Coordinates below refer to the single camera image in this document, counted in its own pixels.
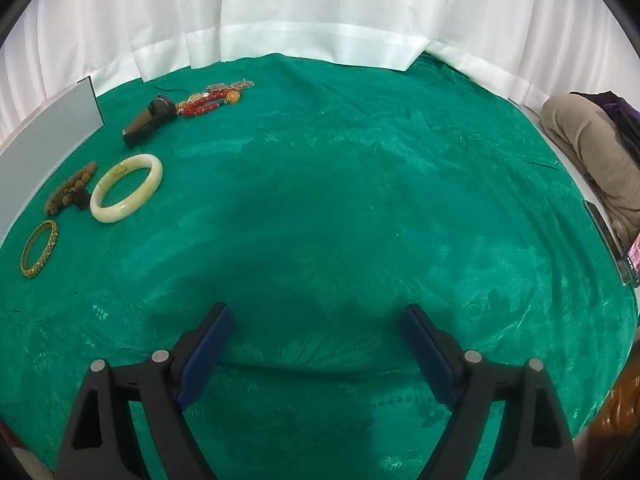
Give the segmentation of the gold green thin bangle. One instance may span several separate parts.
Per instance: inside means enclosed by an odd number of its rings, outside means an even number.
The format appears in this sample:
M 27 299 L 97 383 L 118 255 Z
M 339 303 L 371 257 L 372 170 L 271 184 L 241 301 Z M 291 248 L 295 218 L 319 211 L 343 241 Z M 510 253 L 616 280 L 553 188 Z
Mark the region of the gold green thin bangle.
M 47 265 L 58 242 L 58 224 L 44 220 L 26 240 L 21 253 L 20 270 L 25 278 L 35 278 Z

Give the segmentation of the pale jade bangle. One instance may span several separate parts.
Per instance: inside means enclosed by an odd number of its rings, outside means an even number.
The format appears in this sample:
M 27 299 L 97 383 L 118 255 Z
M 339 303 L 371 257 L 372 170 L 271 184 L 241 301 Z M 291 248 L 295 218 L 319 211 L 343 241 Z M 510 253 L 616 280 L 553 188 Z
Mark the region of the pale jade bangle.
M 164 167 L 152 154 L 123 159 L 101 177 L 93 189 L 90 212 L 100 223 L 122 221 L 144 206 L 163 180 Z

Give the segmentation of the white cardboard box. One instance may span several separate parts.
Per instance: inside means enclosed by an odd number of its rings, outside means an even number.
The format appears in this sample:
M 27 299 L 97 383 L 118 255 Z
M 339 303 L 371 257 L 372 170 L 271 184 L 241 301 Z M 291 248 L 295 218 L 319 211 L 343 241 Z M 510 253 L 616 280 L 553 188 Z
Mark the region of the white cardboard box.
M 103 127 L 90 77 L 47 99 L 1 143 L 1 236 L 69 154 Z

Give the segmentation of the green patterned table cloth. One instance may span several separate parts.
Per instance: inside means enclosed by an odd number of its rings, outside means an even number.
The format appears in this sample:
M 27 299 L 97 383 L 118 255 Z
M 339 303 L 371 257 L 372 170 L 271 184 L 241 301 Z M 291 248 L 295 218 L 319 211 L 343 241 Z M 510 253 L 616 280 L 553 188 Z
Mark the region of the green patterned table cloth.
M 122 128 L 154 96 L 242 79 L 238 104 L 142 145 L 164 176 L 140 210 L 62 212 L 21 274 L 46 199 L 128 157 Z M 235 331 L 186 421 L 221 479 L 416 478 L 448 411 L 401 338 L 408 304 L 489 359 L 540 359 L 573 432 L 626 362 L 636 297 L 570 174 L 511 103 L 428 56 L 397 73 L 271 55 L 99 104 L 1 248 L 1 416 L 48 464 L 92 361 L 141 362 L 217 301 Z

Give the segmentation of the white curtain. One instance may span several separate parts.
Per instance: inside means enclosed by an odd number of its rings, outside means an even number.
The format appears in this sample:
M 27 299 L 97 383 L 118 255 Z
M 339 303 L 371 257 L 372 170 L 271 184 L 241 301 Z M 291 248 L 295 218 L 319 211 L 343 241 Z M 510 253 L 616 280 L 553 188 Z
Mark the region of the white curtain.
M 639 60 L 603 0 L 32 0 L 1 47 L 1 133 L 81 78 L 98 93 L 282 53 L 405 70 L 431 53 L 515 103 L 639 99 Z

